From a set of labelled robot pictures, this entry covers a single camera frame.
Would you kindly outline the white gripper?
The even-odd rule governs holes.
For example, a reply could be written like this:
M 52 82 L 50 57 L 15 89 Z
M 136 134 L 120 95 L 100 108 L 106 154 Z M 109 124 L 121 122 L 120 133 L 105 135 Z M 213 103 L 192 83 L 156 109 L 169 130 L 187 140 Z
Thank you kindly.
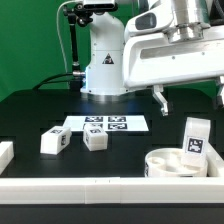
M 197 82 L 218 77 L 216 106 L 224 108 L 224 26 L 205 29 L 204 38 L 170 43 L 163 33 L 130 38 L 123 54 L 123 82 L 129 89 L 152 88 L 163 116 L 173 104 L 162 85 Z

